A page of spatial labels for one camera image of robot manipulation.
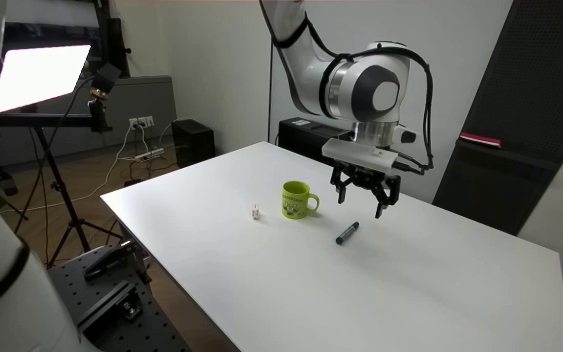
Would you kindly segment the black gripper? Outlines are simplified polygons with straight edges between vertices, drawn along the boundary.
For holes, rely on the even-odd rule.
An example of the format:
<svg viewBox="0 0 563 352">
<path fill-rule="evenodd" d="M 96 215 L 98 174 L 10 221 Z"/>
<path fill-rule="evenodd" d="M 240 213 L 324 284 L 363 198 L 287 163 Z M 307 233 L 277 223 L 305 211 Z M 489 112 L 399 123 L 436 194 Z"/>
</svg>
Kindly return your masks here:
<svg viewBox="0 0 563 352">
<path fill-rule="evenodd" d="M 367 170 L 354 164 L 336 163 L 332 168 L 330 184 L 336 188 L 338 204 L 346 202 L 346 188 L 350 184 L 373 190 L 377 200 L 375 217 L 399 202 L 401 178 L 383 172 Z"/>
</svg>

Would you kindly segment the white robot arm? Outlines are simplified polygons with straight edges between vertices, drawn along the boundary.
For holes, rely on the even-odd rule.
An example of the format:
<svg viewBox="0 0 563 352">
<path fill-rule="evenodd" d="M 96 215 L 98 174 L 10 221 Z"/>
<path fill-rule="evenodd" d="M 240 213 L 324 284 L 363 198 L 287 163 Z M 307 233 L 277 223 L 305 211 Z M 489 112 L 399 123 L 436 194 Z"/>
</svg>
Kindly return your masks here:
<svg viewBox="0 0 563 352">
<path fill-rule="evenodd" d="M 375 217 L 399 202 L 401 174 L 434 168 L 432 96 L 428 63 L 397 41 L 375 41 L 360 53 L 330 51 L 311 24 L 303 0 L 258 0 L 287 75 L 297 110 L 354 125 L 350 139 L 328 139 L 320 153 L 334 163 L 330 184 L 338 202 L 350 184 L 369 190 L 377 202 Z M 401 106 L 410 65 L 426 76 L 422 145 L 426 161 L 395 151 L 395 143 L 414 143 L 416 133 L 401 123 Z"/>
</svg>

